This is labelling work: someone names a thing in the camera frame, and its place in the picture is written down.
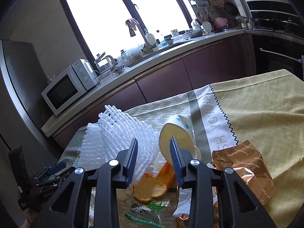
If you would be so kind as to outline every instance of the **table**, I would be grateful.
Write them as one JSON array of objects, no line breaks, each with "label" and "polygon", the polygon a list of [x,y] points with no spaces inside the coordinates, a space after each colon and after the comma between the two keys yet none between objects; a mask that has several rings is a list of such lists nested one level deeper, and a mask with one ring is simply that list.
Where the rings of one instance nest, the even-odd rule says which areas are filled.
[{"label": "table", "polygon": [[[214,83],[127,113],[156,131],[170,115],[188,116],[204,163],[212,161],[213,150],[249,140],[262,154],[277,190],[265,208],[278,228],[286,228],[304,202],[303,90],[304,82],[279,70]],[[60,159],[68,166],[79,157],[85,130],[79,129]]]}]

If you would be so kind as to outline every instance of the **faucet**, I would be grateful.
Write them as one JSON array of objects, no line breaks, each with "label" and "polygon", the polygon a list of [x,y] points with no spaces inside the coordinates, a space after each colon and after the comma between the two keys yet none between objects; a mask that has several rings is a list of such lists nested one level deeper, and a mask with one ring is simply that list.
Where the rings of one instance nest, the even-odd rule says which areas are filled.
[{"label": "faucet", "polygon": [[[133,28],[132,28],[132,26],[131,26],[131,22],[130,22],[130,21],[126,21],[126,24],[127,24],[127,26],[129,27],[130,36],[131,36],[131,37],[134,37],[136,34],[135,34],[135,32],[134,32],[134,30],[133,30]],[[151,50],[150,44],[148,43],[148,40],[147,40],[147,38],[146,38],[146,35],[145,35],[145,33],[143,32],[143,30],[141,29],[140,25],[139,25],[139,24],[136,24],[135,26],[137,26],[137,28],[138,28],[138,30],[139,30],[139,32],[140,32],[140,34],[141,34],[143,40],[145,41],[145,43],[146,43],[146,45],[147,45],[147,48],[148,48],[148,52],[149,52],[149,53],[152,53],[153,51]]]},{"label": "faucet", "polygon": [[236,16],[235,18],[236,19],[248,19],[248,20],[253,22],[253,27],[255,27],[255,19],[253,19],[253,18],[249,18],[249,17],[245,17],[245,16],[239,16],[239,15]]}]

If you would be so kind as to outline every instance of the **oven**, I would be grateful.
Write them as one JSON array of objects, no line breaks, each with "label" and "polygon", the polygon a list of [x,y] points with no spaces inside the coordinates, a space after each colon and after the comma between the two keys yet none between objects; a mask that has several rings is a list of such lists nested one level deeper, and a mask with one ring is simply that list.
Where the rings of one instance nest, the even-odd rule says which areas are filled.
[{"label": "oven", "polygon": [[256,58],[256,74],[286,69],[304,80],[304,45],[264,35],[252,35],[252,41]]}]

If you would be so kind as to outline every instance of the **yellow checkered cloth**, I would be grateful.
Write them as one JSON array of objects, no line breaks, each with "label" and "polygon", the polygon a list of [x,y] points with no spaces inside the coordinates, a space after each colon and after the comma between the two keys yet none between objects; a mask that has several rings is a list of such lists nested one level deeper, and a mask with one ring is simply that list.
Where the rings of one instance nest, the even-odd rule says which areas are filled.
[{"label": "yellow checkered cloth", "polygon": [[212,88],[239,142],[262,154],[277,190],[265,208],[286,228],[304,202],[304,82],[279,70]]}]

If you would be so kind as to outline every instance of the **window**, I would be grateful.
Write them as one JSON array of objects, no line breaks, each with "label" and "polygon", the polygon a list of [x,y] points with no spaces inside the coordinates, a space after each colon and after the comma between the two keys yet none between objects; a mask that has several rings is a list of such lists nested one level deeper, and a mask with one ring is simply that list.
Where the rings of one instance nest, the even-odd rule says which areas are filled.
[{"label": "window", "polygon": [[139,16],[149,33],[155,37],[156,30],[164,36],[171,30],[183,31],[189,29],[186,18],[176,0],[131,0],[136,4]]},{"label": "window", "polygon": [[91,64],[98,53],[105,51],[107,55],[118,57],[121,50],[144,43],[138,30],[135,31],[135,37],[130,37],[125,24],[129,18],[138,20],[142,29],[147,28],[155,38],[156,30],[165,36],[174,29],[189,29],[195,14],[185,1],[187,0],[61,0]]}]

